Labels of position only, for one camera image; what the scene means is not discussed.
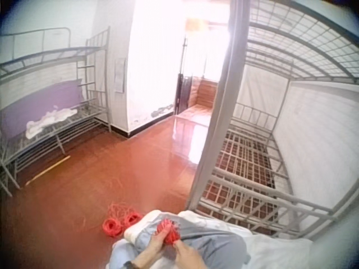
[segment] leg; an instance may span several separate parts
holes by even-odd
[[[113,245],[109,269],[120,269],[125,262],[133,260],[138,254],[134,245],[121,239]]]
[[[244,240],[234,233],[196,226],[178,216],[160,214],[136,238],[135,247],[140,252],[149,243],[162,219],[171,219],[179,226],[181,240],[197,249],[209,268],[239,269],[248,260],[247,247]]]

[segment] hand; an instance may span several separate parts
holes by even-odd
[[[149,268],[156,260],[158,260],[162,250],[163,240],[170,229],[171,227],[167,226],[159,234],[152,235],[147,248],[132,261],[132,264],[138,268]]]
[[[207,269],[201,255],[194,248],[178,240],[174,243],[176,249],[176,265],[180,269]]]

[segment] white bedsheet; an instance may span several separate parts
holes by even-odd
[[[125,231],[125,239],[134,243],[149,222],[162,212],[154,210],[139,223]],[[228,224],[224,221],[200,216],[192,211],[182,211],[180,217],[203,227],[231,231],[244,238],[251,260],[243,269],[309,269],[309,251],[312,241],[307,239],[274,239],[266,235],[253,235],[248,229]],[[161,258],[152,269],[168,268],[168,261]]]

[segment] purple board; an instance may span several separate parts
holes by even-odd
[[[40,120],[46,112],[71,108],[83,101],[81,80],[56,83],[36,91],[1,110],[1,131],[10,139],[26,131],[26,124]]]

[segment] red string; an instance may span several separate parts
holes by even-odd
[[[125,230],[142,219],[142,215],[126,205],[111,204],[107,219],[102,224],[105,234],[111,237],[121,236]]]
[[[170,226],[170,230],[168,235],[164,238],[165,244],[173,244],[175,241],[180,240],[180,233],[178,232],[178,227],[175,225],[175,223],[172,220],[169,219],[163,219],[158,225],[157,225],[157,232],[156,234],[159,234],[165,227]]]

